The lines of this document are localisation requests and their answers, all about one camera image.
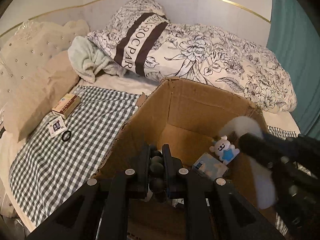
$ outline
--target floral comforter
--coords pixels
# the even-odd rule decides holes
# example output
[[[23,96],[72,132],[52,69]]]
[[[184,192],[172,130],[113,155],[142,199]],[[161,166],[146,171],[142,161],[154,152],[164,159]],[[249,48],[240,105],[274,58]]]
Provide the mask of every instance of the floral comforter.
[[[153,80],[205,83],[273,113],[297,105],[289,73],[273,52],[219,27],[171,24],[154,0],[129,1],[87,38],[122,67]]]

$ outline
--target brown stripe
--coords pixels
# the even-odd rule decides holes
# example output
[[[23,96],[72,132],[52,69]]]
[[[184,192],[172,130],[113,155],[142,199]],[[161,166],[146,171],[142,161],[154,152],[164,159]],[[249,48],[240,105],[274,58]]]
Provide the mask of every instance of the brown stripe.
[[[124,47],[128,44],[131,36],[134,34],[136,29],[139,27],[139,25],[145,21],[148,17],[154,15],[155,13],[143,13],[129,28],[127,32],[127,36],[125,36],[117,45],[116,49],[116,56],[113,59],[115,62],[117,62],[119,65],[122,64],[123,54],[124,54]]]
[[[143,43],[135,61],[136,73],[140,76],[146,76],[144,73],[144,62],[148,56],[149,51],[152,49],[156,40],[160,37],[161,33],[167,27],[168,23],[163,22],[156,26],[153,31],[150,33],[149,37]]]
[[[66,105],[61,109],[61,111],[59,112],[60,114],[65,114],[66,110],[68,109],[68,107],[70,105],[73,104],[74,101],[76,101],[78,99],[79,96],[73,96],[67,103]]]

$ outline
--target gingham sheet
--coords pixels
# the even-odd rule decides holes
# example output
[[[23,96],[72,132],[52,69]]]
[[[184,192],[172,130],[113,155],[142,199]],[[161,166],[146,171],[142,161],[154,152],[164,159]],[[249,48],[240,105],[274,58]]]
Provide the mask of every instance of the gingham sheet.
[[[72,132],[50,137],[47,114],[13,161],[9,184],[23,212],[38,226],[95,173],[121,126],[137,110],[139,95],[80,86],[81,103],[65,120]]]

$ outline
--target open cardboard box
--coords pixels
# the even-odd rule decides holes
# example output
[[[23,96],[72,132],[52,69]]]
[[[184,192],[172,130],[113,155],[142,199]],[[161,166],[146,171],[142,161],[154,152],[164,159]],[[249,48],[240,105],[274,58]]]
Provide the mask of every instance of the open cardboard box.
[[[116,171],[129,168],[130,159],[140,153],[144,141],[158,149],[169,144],[172,156],[191,167],[208,152],[219,130],[242,115],[255,119],[267,131],[261,109],[251,101],[190,80],[166,79],[124,125],[95,177],[111,178]],[[240,153],[228,167],[235,187],[256,206],[248,157]],[[273,208],[260,212],[274,224]],[[167,203],[132,200],[128,231],[142,240],[185,239],[185,215]]]

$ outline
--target rubber ring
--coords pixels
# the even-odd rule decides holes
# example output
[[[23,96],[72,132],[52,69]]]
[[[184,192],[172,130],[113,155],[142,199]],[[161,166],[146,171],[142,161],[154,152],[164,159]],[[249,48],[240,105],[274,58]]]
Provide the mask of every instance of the rubber ring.
[[[70,140],[70,138],[71,138],[71,131],[69,131],[69,130],[65,131],[61,137],[62,141],[64,141],[64,142],[67,142],[68,140]]]

